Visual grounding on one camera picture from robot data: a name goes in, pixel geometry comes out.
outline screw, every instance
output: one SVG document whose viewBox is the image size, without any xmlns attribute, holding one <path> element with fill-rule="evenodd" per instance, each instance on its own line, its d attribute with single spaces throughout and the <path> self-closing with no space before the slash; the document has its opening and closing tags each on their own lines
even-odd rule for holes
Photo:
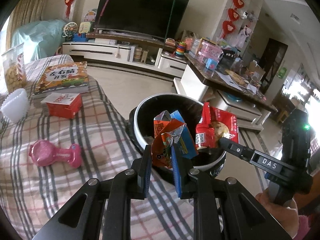
<svg viewBox="0 0 320 240">
<path fill-rule="evenodd" d="M 96 185 L 98 183 L 98 180 L 97 179 L 89 179 L 89 181 L 88 181 L 88 184 L 90 185 L 90 186 L 94 186 L 94 185 Z"/>
<path fill-rule="evenodd" d="M 134 170 L 133 169 L 127 169 L 124 172 L 126 175 L 133 175 L 134 174 Z"/>
<path fill-rule="evenodd" d="M 227 179 L 227 181 L 228 181 L 228 183 L 231 184 L 231 185 L 234 185 L 234 184 L 237 183 L 237 180 L 236 180 L 235 178 L 233 178 L 233 177 L 229 177 L 229 178 Z"/>
<path fill-rule="evenodd" d="M 192 169 L 190 169 L 190 174 L 192 174 L 192 175 L 197 175 L 197 174 L 199 174 L 199 170 L 198 169 L 196 169 L 196 168 L 192 168 Z"/>
</svg>

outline ceiling vent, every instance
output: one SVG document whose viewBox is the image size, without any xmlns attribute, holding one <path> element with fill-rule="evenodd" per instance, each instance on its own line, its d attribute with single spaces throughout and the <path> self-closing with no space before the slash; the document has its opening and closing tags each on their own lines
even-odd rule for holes
<svg viewBox="0 0 320 240">
<path fill-rule="evenodd" d="M 294 20 L 297 24 L 300 24 L 300 19 L 298 16 L 295 16 L 293 13 L 291 14 L 290 18 Z"/>
</svg>

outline floor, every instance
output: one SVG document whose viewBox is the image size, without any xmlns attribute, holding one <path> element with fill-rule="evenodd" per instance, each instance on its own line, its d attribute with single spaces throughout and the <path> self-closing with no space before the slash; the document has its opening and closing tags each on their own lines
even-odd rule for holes
<svg viewBox="0 0 320 240">
<path fill-rule="evenodd" d="M 97 67 L 88 67 L 88 73 L 98 80 L 112 104 L 126 119 L 130 111 L 146 97 L 176 92 L 172 81 Z M 259 134 L 240 129 L 240 144 L 273 154 L 281 145 L 281 129 L 271 119 L 267 119 L 263 126 L 264 130 Z M 218 179 L 235 177 L 252 195 L 256 195 L 268 187 L 264 174 L 264 171 L 228 153 Z"/>
</svg>

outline small white cup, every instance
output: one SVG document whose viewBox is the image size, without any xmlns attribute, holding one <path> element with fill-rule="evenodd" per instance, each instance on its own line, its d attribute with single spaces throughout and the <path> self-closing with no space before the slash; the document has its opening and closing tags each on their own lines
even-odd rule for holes
<svg viewBox="0 0 320 240">
<path fill-rule="evenodd" d="M 26 115 L 30 107 L 27 92 L 19 88 L 7 96 L 2 103 L 1 111 L 11 122 L 17 123 Z"/>
</svg>

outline pink plastic toy dumbbell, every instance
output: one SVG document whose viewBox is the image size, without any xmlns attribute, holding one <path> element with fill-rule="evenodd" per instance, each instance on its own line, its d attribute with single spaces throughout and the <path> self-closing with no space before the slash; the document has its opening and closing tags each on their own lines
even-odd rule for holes
<svg viewBox="0 0 320 240">
<path fill-rule="evenodd" d="M 73 168 L 78 168 L 82 163 L 81 148 L 72 144 L 69 149 L 55 147 L 47 140 L 38 140 L 31 145 L 29 156 L 37 166 L 48 166 L 54 162 L 67 162 Z"/>
</svg>

